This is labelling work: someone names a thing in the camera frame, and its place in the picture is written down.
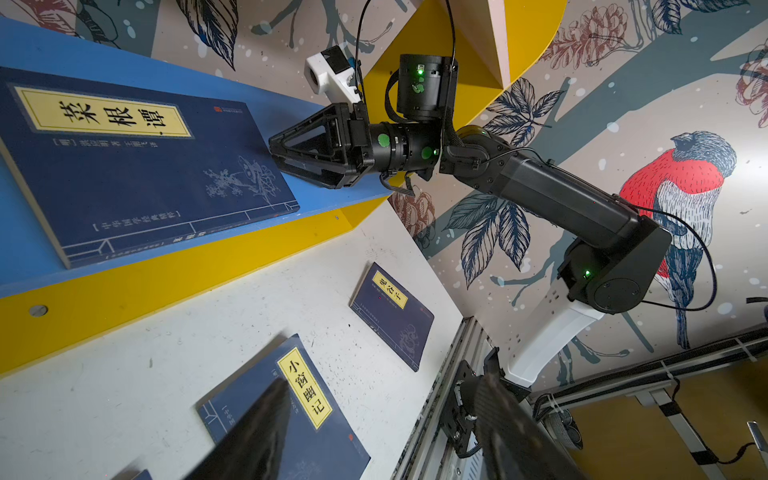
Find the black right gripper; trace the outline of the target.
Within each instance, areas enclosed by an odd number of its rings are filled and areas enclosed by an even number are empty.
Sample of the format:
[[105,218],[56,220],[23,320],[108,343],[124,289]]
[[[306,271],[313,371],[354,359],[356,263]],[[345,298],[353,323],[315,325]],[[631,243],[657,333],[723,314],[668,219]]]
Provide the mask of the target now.
[[358,102],[333,103],[275,134],[269,149],[278,168],[312,184],[341,189],[360,175],[414,173],[430,180],[438,163],[441,133],[437,122],[371,123]]

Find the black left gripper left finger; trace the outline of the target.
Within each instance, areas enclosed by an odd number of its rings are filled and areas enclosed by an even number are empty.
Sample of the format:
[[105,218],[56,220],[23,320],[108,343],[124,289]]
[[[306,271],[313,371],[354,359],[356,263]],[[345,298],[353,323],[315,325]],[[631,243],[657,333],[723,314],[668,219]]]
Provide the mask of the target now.
[[288,382],[275,379],[186,479],[277,479],[290,412]]

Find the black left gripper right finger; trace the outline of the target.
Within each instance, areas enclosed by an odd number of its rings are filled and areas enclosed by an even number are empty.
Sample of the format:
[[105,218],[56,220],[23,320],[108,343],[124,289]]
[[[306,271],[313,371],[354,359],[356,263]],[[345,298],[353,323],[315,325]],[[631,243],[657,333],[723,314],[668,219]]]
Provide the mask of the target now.
[[481,377],[475,431],[490,479],[583,479],[496,375]]

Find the navy book yellow label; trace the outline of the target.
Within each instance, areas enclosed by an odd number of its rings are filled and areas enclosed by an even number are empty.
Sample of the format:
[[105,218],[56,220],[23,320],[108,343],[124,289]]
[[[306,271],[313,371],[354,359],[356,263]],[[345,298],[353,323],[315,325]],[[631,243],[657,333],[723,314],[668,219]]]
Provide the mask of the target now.
[[142,470],[134,475],[131,480],[152,480],[152,476],[148,470]]

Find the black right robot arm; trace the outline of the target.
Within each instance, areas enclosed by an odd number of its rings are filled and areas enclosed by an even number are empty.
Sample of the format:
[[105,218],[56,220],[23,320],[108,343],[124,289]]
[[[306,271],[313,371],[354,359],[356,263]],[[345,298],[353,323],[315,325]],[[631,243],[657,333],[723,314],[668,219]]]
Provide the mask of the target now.
[[466,230],[463,270],[474,278],[482,254],[519,226],[529,211],[570,232],[557,277],[505,353],[509,381],[532,386],[546,364],[578,333],[609,314],[641,303],[671,243],[670,234],[639,207],[509,145],[485,129],[455,128],[458,84],[454,58],[404,54],[385,90],[387,120],[370,121],[359,69],[338,48],[310,57],[307,80],[330,105],[274,135],[269,149],[281,171],[341,189],[375,174],[388,185],[398,173],[434,172],[503,200],[503,212],[479,220],[455,216]]

